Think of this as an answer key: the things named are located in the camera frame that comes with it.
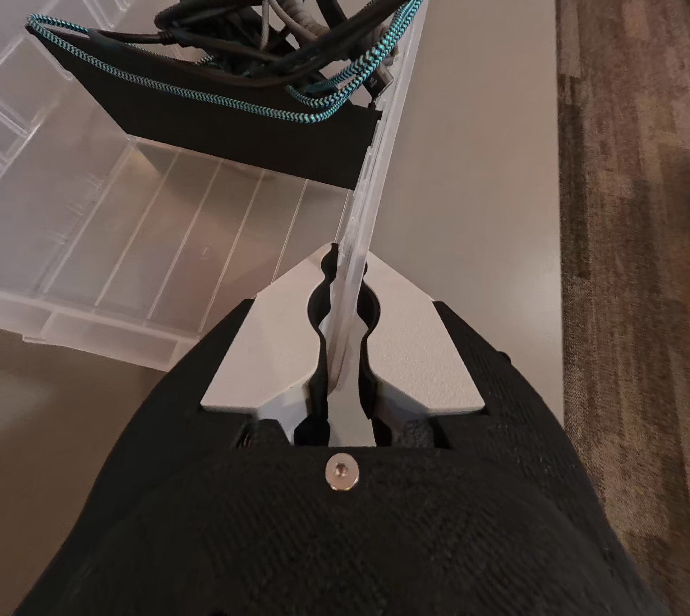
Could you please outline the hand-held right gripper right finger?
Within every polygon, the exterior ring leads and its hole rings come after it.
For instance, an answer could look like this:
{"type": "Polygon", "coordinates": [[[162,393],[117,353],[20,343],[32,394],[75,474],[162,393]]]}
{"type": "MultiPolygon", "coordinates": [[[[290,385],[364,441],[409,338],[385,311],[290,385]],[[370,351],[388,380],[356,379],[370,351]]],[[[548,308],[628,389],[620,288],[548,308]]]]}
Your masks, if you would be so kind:
{"type": "Polygon", "coordinates": [[[357,314],[367,327],[359,402],[376,446],[390,446],[410,421],[484,408],[435,301],[371,252],[357,314]]]}

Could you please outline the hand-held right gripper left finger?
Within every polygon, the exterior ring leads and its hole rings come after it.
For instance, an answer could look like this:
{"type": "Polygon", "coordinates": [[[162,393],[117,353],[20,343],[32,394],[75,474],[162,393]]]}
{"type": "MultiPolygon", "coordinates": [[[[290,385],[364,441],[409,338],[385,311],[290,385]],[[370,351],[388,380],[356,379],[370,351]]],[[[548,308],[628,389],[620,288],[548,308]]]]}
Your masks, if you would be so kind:
{"type": "Polygon", "coordinates": [[[277,421],[297,446],[327,446],[327,346],[338,244],[324,245],[251,302],[201,406],[277,421]]]}

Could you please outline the clear plastic bin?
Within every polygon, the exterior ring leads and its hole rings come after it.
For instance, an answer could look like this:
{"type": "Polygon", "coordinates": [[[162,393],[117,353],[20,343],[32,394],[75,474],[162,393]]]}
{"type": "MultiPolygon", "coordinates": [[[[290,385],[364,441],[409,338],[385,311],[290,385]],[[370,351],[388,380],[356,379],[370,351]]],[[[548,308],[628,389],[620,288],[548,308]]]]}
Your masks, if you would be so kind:
{"type": "Polygon", "coordinates": [[[328,354],[353,309],[427,0],[1,0],[1,329],[168,371],[236,305],[339,245],[328,354]],[[355,189],[128,135],[26,30],[94,29],[381,111],[355,189]]]}

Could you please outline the black bin divider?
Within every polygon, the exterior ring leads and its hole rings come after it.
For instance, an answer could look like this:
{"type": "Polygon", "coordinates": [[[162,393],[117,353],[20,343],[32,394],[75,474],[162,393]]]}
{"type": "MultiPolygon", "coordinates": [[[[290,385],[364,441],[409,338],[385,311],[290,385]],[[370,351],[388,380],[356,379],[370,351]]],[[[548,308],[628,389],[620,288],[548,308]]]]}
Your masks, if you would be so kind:
{"type": "Polygon", "coordinates": [[[381,111],[309,110],[282,87],[231,86],[216,68],[58,21],[30,15],[26,30],[128,135],[355,189],[381,111]]]}

